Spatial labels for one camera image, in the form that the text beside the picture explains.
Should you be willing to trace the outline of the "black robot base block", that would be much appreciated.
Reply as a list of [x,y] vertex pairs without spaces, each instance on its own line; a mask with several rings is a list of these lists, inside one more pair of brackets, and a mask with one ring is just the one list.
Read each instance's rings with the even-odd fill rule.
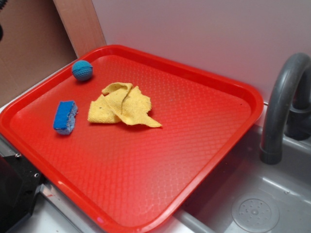
[[9,233],[34,211],[42,173],[24,156],[0,158],[0,231]]

